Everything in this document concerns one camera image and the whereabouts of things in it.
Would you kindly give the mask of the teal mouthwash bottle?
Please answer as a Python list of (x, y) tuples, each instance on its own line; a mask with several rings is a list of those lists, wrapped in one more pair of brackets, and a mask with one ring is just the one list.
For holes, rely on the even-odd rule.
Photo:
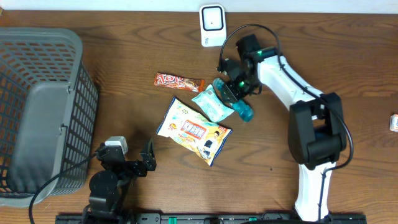
[(243, 100), (234, 100), (230, 89), (221, 78), (213, 80), (213, 86), (220, 92), (222, 101), (232, 107), (244, 122), (250, 122), (253, 119), (252, 108)]

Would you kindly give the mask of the light teal wipes pack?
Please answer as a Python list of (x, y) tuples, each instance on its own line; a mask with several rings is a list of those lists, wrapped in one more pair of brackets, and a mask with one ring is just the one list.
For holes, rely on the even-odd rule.
[(234, 113), (233, 109), (227, 107), (218, 98), (213, 85), (208, 85), (206, 90), (194, 97), (192, 101), (195, 102), (214, 123), (218, 123)]

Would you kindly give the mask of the red Top chocolate bar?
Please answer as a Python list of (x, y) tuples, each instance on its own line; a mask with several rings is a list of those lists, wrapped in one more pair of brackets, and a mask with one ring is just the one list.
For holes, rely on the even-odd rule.
[(205, 81), (202, 79), (185, 78), (176, 75), (169, 75), (166, 73), (157, 73), (154, 79), (154, 85), (200, 93), (203, 91)]

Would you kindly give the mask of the yellow chips bag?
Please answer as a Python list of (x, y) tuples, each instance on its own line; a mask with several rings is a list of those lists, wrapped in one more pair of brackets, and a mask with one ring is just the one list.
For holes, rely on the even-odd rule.
[(171, 138), (212, 166), (232, 132), (174, 97), (156, 134)]

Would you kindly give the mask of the small orange snack box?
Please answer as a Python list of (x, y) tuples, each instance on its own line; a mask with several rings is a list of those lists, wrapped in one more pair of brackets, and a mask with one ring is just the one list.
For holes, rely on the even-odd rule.
[(398, 114), (393, 114), (390, 117), (389, 129), (393, 132), (398, 132)]

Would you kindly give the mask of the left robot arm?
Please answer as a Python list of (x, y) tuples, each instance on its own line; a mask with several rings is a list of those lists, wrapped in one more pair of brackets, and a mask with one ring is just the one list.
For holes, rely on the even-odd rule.
[(157, 167), (153, 139), (144, 144), (141, 160), (127, 161), (127, 152), (127, 141), (123, 136), (110, 137), (95, 151), (104, 170), (90, 179), (89, 204), (83, 210), (81, 223), (136, 222), (135, 215), (123, 209), (123, 203), (132, 183)]

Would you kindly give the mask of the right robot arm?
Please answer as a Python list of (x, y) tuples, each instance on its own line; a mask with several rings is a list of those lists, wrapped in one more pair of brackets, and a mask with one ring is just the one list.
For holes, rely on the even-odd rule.
[(328, 215), (331, 171), (346, 148), (341, 99), (309, 85), (278, 48), (262, 48), (255, 35), (239, 39), (236, 48), (240, 60), (222, 59), (218, 68), (229, 81), (213, 84), (245, 122), (254, 112), (243, 99), (263, 85), (288, 109), (288, 145), (299, 166), (295, 211), (303, 221), (320, 221)]

